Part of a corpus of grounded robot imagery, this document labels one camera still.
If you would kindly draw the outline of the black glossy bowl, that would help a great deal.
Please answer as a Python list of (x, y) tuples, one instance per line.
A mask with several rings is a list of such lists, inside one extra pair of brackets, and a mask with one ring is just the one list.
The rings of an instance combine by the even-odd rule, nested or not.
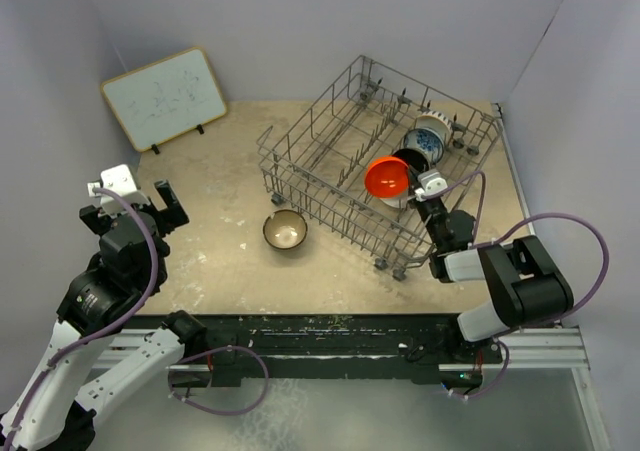
[(392, 156), (405, 162), (416, 175), (430, 170), (430, 163), (428, 159), (419, 150), (412, 148), (401, 148), (394, 152)]

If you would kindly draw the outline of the blue patterned bowl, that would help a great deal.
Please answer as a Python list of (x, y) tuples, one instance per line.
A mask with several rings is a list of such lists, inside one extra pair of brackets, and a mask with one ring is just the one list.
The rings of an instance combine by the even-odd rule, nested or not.
[(403, 137), (403, 147), (421, 152), (430, 165), (435, 166), (444, 156), (444, 143), (440, 136), (429, 128), (416, 128)]

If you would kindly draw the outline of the brown glazed bowl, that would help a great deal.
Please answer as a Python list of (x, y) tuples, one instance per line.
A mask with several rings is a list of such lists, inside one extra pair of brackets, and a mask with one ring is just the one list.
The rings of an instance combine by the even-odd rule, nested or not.
[(276, 250), (292, 250), (304, 243), (308, 225), (304, 217), (290, 209), (272, 212), (262, 227), (266, 243)]

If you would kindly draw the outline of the white orange rimmed striped bowl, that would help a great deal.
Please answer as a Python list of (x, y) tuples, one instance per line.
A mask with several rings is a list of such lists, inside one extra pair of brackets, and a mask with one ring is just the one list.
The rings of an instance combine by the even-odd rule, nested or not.
[(442, 112), (431, 110), (420, 114), (416, 118), (416, 129), (429, 129), (435, 132), (443, 142), (447, 142), (452, 135), (452, 121)]

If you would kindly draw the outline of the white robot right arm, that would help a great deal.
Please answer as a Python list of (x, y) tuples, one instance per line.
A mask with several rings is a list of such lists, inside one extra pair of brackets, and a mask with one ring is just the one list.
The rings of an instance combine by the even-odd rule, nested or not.
[(440, 173), (410, 167), (407, 175), (413, 207), (433, 245), (428, 258), (432, 276), (442, 283), (482, 280), (489, 291), (488, 301), (459, 314), (458, 329), (445, 337), (452, 360), (467, 362), (479, 352), (480, 341), (572, 309), (573, 292), (536, 236), (475, 247), (477, 220), (446, 208), (441, 199), (446, 181)]

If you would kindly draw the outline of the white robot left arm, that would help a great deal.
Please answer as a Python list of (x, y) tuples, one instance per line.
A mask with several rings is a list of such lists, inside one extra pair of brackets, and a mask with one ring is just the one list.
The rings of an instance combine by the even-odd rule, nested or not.
[(167, 279), (166, 235), (189, 218), (168, 181), (154, 185), (163, 209), (144, 194), (129, 197), (104, 183), (103, 198), (80, 219), (98, 236), (99, 250), (69, 285), (52, 336), (16, 403), (1, 416), (4, 450), (85, 450), (110, 415), (148, 380), (206, 349), (206, 328), (185, 311), (169, 314), (131, 354), (95, 379), (98, 358)]

